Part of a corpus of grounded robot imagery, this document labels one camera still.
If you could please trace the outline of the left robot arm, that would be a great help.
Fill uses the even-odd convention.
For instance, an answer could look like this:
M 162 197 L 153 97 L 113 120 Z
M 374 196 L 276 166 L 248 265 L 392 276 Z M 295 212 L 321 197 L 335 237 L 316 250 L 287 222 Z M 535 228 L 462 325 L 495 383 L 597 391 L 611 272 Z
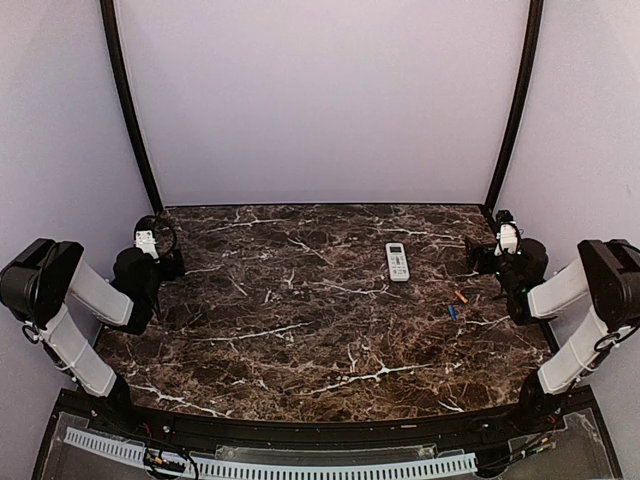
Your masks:
M 141 415 L 128 404 L 130 388 L 81 332 L 67 300 L 74 298 L 111 328 L 140 335 L 160 314 L 161 285 L 183 276 L 185 266 L 177 248 L 158 255 L 153 243 L 138 243 L 118 254 L 113 271 L 113 280 L 104 279 L 78 242 L 40 238 L 2 269 L 1 303 L 58 370 L 88 395 L 106 400 L 103 421 L 120 436 L 131 436 L 141 427 Z

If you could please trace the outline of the orange battery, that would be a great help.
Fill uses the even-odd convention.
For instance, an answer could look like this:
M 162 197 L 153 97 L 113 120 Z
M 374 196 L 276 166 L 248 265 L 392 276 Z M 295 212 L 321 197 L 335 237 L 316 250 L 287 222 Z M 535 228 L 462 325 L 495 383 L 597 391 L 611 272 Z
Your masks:
M 460 291 L 456 290 L 454 293 L 461 302 L 463 302 L 464 304 L 468 303 L 469 300 Z

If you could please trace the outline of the black front rail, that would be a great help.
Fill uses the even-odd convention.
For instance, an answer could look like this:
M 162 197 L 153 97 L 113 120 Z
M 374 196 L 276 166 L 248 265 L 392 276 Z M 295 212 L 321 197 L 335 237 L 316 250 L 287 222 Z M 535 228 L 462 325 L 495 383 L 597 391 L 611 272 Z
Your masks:
M 126 428 L 114 413 L 87 395 L 63 389 L 53 412 L 78 416 L 96 430 L 117 435 L 131 432 L 193 451 L 212 451 L 218 446 L 346 450 L 418 444 L 484 449 L 501 446 L 526 432 L 515 426 L 513 405 L 434 417 L 334 423 L 249 421 L 139 407 L 137 412 L 146 425 Z

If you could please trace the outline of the right black frame post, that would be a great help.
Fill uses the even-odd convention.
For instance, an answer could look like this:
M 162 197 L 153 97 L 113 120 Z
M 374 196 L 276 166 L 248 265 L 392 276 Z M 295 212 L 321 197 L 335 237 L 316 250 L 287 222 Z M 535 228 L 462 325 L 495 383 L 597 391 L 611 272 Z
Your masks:
M 498 152 L 496 165 L 485 200 L 482 204 L 483 214 L 487 218 L 494 217 L 496 206 L 504 186 L 507 171 L 514 152 L 533 73 L 543 10 L 543 0 L 531 0 L 529 2 L 523 47 L 513 98 L 509 109 L 503 139 Z

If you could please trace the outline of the white remote control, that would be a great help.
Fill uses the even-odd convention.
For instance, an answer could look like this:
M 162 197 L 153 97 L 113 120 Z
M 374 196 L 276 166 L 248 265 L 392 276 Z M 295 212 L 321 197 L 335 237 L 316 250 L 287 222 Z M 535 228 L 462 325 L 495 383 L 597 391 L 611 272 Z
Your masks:
M 395 242 L 386 243 L 385 252 L 390 280 L 407 282 L 410 279 L 410 272 L 404 245 Z

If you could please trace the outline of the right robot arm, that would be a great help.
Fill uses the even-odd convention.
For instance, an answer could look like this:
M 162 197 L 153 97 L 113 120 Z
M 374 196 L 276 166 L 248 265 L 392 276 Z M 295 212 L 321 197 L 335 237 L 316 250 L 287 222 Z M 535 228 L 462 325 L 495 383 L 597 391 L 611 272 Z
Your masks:
M 465 241 L 467 265 L 493 274 L 519 326 L 552 320 L 588 298 L 586 315 L 574 333 L 520 389 L 508 415 L 521 433 L 538 431 L 560 412 L 574 387 L 595 372 L 611 351 L 639 329 L 639 250 L 626 240 L 583 240 L 579 256 L 550 279 L 545 246 L 534 239 L 500 235 L 495 244 Z

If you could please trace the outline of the left black frame post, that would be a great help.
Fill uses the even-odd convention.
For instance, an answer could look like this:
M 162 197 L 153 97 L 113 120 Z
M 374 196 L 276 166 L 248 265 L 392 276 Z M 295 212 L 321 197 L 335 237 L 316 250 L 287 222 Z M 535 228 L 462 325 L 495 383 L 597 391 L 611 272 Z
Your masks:
M 115 2 L 100 0 L 99 5 L 112 75 L 130 145 L 151 209 L 155 214 L 159 214 L 164 210 L 164 205 L 152 171 L 133 101 L 119 35 Z

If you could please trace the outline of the black frame post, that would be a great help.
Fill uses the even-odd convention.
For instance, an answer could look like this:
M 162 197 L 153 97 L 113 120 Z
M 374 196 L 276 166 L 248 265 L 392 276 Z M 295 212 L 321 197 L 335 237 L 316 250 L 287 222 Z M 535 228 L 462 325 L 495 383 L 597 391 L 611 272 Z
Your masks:
M 112 75 L 130 145 L 151 209 L 155 214 L 159 214 L 164 210 L 164 205 L 152 171 L 133 101 L 119 35 L 115 2 L 100 0 L 99 5 Z
M 513 98 L 509 109 L 503 139 L 498 152 L 496 165 L 485 200 L 482 204 L 483 214 L 487 218 L 494 217 L 496 206 L 504 186 L 507 171 L 514 152 L 533 73 L 543 10 L 543 0 L 531 0 L 529 2 L 523 47 Z

